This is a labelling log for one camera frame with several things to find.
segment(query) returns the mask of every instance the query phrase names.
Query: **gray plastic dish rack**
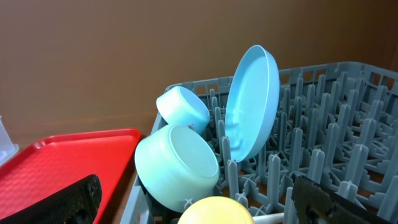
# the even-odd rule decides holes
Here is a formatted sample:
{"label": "gray plastic dish rack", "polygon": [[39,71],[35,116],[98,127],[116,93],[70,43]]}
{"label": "gray plastic dish rack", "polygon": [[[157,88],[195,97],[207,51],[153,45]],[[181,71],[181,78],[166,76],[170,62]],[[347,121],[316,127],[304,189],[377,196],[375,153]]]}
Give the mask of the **gray plastic dish rack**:
{"label": "gray plastic dish rack", "polygon": [[[205,89],[198,96],[212,119],[202,137],[213,148],[221,170],[214,195],[228,189],[229,197],[252,216],[284,212],[284,223],[298,223],[291,200],[292,176],[306,175],[356,205],[397,222],[398,73],[340,62],[285,69],[279,74],[279,110],[271,135],[255,158],[240,163],[231,160],[224,128],[233,78],[176,84],[194,93]],[[158,114],[152,133],[164,125]],[[265,187],[266,193],[259,190]],[[186,208],[192,203],[187,198]],[[155,223],[157,219],[177,223],[174,216],[147,193],[137,177],[121,223]]]}

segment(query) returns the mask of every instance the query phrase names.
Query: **red tray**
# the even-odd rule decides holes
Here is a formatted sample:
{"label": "red tray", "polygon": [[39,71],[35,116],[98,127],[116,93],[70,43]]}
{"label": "red tray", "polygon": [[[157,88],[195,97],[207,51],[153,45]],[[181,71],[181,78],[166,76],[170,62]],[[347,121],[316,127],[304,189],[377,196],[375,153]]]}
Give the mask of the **red tray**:
{"label": "red tray", "polygon": [[140,137],[136,129],[119,129],[33,143],[0,168],[0,219],[96,174],[103,191],[98,223]]}

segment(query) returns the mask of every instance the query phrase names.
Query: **light blue cup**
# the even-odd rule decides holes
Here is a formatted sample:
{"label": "light blue cup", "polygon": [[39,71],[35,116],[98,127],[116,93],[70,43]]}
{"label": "light blue cup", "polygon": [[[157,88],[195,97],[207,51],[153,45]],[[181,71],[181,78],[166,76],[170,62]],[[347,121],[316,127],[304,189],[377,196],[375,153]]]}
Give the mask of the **light blue cup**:
{"label": "light blue cup", "polygon": [[185,200],[212,196],[220,176],[210,146],[186,126],[166,125],[136,148],[138,176],[162,205],[183,212]]}
{"label": "light blue cup", "polygon": [[226,104],[225,134],[232,159],[250,159],[265,145],[274,125],[279,91],[275,59],[260,45],[252,46],[235,71]]}
{"label": "light blue cup", "polygon": [[168,124],[193,125],[201,134],[210,121],[206,105],[190,90],[175,86],[156,99],[156,107]]}

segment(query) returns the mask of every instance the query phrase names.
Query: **brown background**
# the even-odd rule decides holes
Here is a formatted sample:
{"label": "brown background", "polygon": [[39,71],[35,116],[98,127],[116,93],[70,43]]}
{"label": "brown background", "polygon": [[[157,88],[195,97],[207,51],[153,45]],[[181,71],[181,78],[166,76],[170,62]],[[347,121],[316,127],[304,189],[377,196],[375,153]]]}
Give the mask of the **brown background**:
{"label": "brown background", "polygon": [[397,1],[0,1],[0,114],[22,147],[51,134],[149,133],[166,86],[233,75],[254,44],[279,68],[398,70]]}

